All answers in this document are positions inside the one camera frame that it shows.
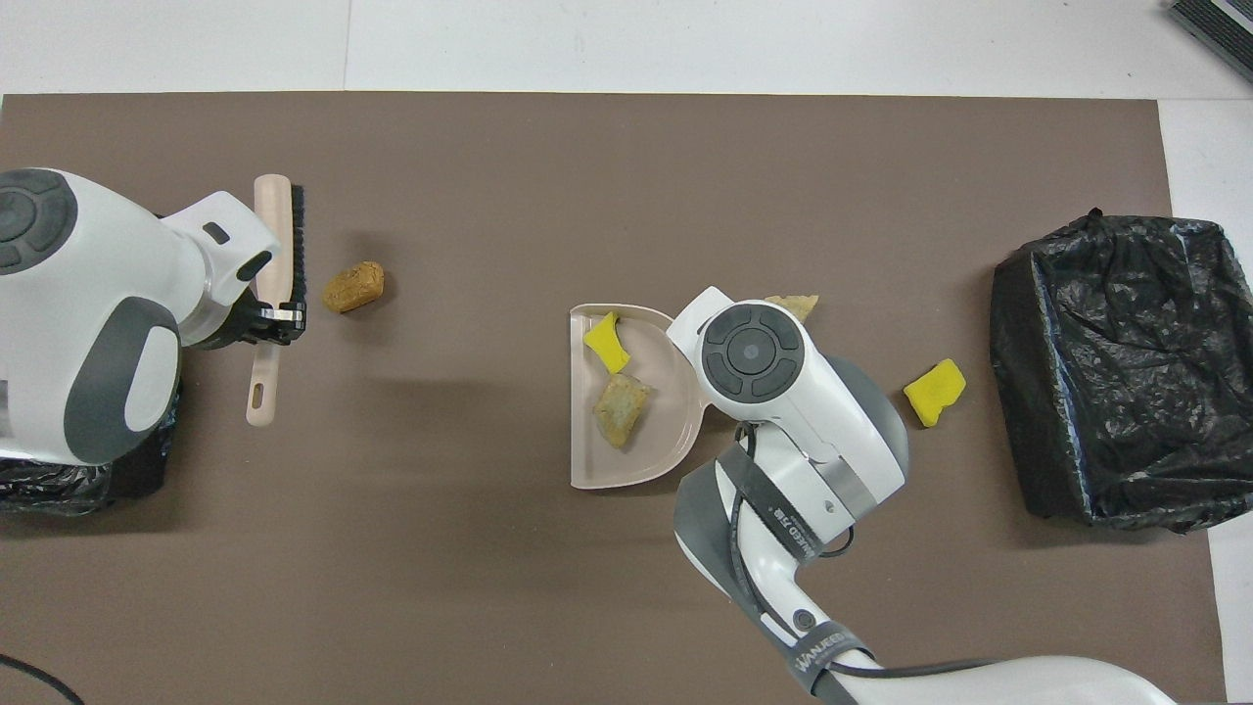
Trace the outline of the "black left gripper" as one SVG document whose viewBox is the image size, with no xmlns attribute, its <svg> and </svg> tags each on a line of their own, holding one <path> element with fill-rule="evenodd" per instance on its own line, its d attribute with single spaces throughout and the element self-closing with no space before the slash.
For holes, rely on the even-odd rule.
<svg viewBox="0 0 1253 705">
<path fill-rule="evenodd" d="M 303 301 L 284 301 L 277 307 L 258 301 L 236 301 L 216 331 L 200 341 L 200 349 L 218 351 L 241 341 L 256 344 L 256 331 L 261 343 L 287 347 L 307 331 L 306 313 Z"/>
</svg>

